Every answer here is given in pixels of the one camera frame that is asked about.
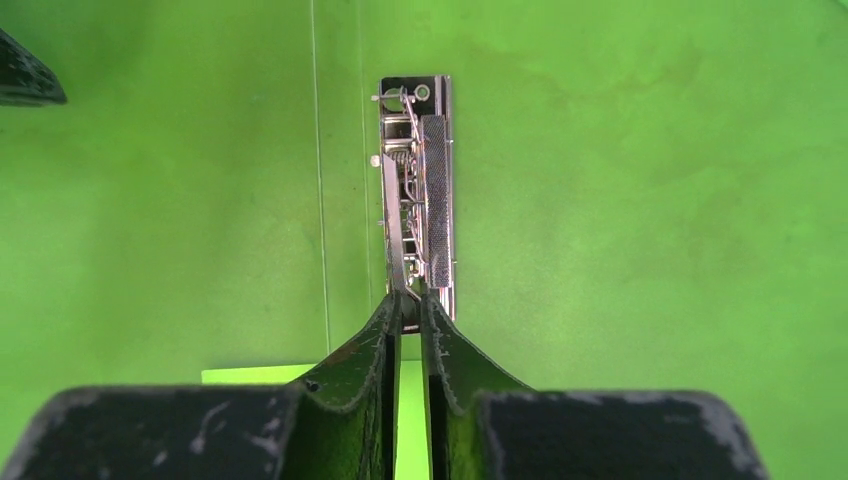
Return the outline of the green plastic folder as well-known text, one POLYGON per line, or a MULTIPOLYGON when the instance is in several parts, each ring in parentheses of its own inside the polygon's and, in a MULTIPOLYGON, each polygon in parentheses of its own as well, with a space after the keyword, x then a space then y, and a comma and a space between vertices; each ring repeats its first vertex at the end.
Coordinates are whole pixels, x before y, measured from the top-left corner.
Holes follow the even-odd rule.
POLYGON ((313 363, 385 291, 370 98, 453 80, 457 323, 847 475, 843 1, 5 1, 1 452, 76 385, 313 363))

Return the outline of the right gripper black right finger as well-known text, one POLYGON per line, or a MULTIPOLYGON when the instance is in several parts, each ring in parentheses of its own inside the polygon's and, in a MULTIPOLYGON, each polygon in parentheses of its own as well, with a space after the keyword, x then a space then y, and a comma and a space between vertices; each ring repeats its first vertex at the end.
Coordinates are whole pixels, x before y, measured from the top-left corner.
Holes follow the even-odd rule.
POLYGON ((692 390, 536 390, 420 302, 435 479, 765 479, 748 429, 692 390))

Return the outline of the metal folder clip mechanism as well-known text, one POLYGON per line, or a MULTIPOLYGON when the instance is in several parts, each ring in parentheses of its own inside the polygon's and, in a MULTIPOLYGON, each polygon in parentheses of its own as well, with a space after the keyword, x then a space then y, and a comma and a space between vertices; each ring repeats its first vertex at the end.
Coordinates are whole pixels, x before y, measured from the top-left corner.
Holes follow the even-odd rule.
POLYGON ((388 290, 434 295, 456 317, 454 135, 448 75, 378 83, 379 147, 388 290))

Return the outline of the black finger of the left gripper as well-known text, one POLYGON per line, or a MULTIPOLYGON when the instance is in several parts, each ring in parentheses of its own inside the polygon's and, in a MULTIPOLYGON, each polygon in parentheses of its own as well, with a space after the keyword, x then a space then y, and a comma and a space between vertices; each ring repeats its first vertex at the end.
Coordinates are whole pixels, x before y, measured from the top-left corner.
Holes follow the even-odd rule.
POLYGON ((12 36, 1 31, 1 105, 52 106, 67 103, 57 76, 12 36))

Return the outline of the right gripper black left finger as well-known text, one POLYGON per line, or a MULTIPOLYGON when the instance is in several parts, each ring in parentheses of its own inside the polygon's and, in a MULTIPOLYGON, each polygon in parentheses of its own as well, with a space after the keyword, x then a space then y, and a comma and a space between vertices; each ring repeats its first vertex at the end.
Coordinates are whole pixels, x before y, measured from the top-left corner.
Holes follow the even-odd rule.
POLYGON ((390 479, 403 297, 293 381, 88 386, 50 398, 5 479, 390 479))

